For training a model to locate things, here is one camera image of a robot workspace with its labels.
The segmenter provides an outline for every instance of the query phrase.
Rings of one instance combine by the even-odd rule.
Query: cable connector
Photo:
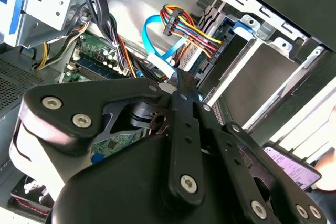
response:
[[[183,14],[183,10],[180,8],[176,8],[173,13],[172,13],[172,17],[169,19],[166,27],[164,28],[163,34],[170,36],[171,30],[174,28],[175,23],[178,20],[178,17],[181,16]]]

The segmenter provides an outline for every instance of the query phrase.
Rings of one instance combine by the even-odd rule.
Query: red wire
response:
[[[169,9],[175,10],[176,7],[169,7]],[[187,20],[188,20],[188,22],[189,22],[189,24],[192,25],[193,21],[192,21],[192,19],[189,17],[189,15],[185,11],[183,11],[183,16],[186,17]]]
[[[165,13],[165,12],[160,12],[160,15],[162,15],[162,14],[163,14],[166,18],[169,19],[169,17],[167,16],[167,13]],[[189,32],[188,30],[186,30],[184,27],[180,26],[179,24],[176,24],[176,26],[179,27],[180,29],[182,29],[185,33],[188,34],[188,36],[194,38],[197,42],[201,43],[202,45],[204,45],[204,46],[206,46],[206,47],[209,47],[210,49],[212,49],[212,50],[214,50],[214,51],[217,50],[216,47],[214,47],[214,46],[212,46],[211,44],[208,44],[208,43],[206,43],[205,41],[199,39],[198,37],[196,37],[195,35],[193,35],[191,32]]]
[[[41,215],[48,216],[47,213],[45,213],[45,212],[41,212],[41,211],[37,210],[37,209],[34,208],[34,207],[28,206],[28,205],[24,204],[21,200],[19,200],[19,199],[17,199],[17,198],[15,198],[15,200],[16,200],[21,206],[23,206],[23,207],[29,208],[30,210],[33,210],[33,211],[35,211],[35,212],[37,212],[37,213],[39,213],[39,214],[41,214]]]

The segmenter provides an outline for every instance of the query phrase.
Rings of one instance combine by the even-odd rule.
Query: green circuit board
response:
[[[78,41],[80,52],[96,59],[99,62],[102,62],[101,60],[98,60],[98,56],[101,56],[101,59],[104,59],[105,56],[103,55],[103,51],[107,50],[109,54],[115,54],[115,50],[105,45],[103,42],[99,40],[96,36],[90,35],[90,34],[84,34],[82,38]]]
[[[96,152],[101,153],[104,157],[108,157],[128,145],[138,141],[142,137],[142,129],[138,130],[137,133],[133,135],[119,135],[111,139],[105,140],[98,144],[95,144],[92,148],[92,155]]]
[[[78,39],[72,56],[76,55],[80,57],[91,58],[92,61],[90,63],[93,64],[92,62],[95,62],[94,64],[96,68],[99,66],[105,68],[106,66],[103,66],[102,63],[105,60],[108,60],[107,56],[113,55],[113,57],[115,57],[115,54],[115,50],[105,45],[99,40],[99,38],[90,34],[83,34],[83,36]],[[83,75],[83,73],[76,66],[76,61],[70,59],[68,64],[70,64],[71,67],[67,66],[65,68],[61,83],[94,81],[94,79],[89,79],[90,75]],[[134,134],[113,136],[110,139],[97,143],[91,149],[91,157],[93,157],[95,153],[100,153],[104,157],[108,157],[122,150],[133,142],[141,139],[144,132],[144,129],[139,129]]]

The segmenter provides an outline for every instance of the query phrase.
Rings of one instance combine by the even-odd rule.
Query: mounting hole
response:
[[[166,121],[166,117],[164,115],[159,115],[155,118],[155,122],[157,124],[163,123],[164,121]]]
[[[184,100],[188,100],[188,97],[186,97],[184,94],[180,94],[180,97],[182,97]]]
[[[241,165],[241,163],[237,159],[234,159],[233,161],[236,163],[236,165]]]
[[[191,141],[191,138],[190,138],[190,137],[188,137],[188,136],[186,136],[184,140],[185,140],[187,143],[189,143],[189,144],[191,144],[191,143],[192,143],[192,141]]]

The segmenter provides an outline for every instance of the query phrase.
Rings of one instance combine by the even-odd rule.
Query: black plastic mount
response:
[[[59,195],[50,223],[110,223],[111,216],[116,223],[326,223],[321,209],[239,125],[220,126],[212,109],[199,101],[188,73],[178,70],[172,83],[177,90],[171,95],[145,78],[27,91],[20,123],[71,155],[87,152],[100,134],[127,118],[126,112],[151,121],[153,129],[75,175]],[[42,105],[50,96],[62,101],[60,109]],[[72,118],[78,113],[89,116],[92,125],[76,127]],[[114,119],[106,123],[104,114]],[[158,114],[164,120],[155,124]]]

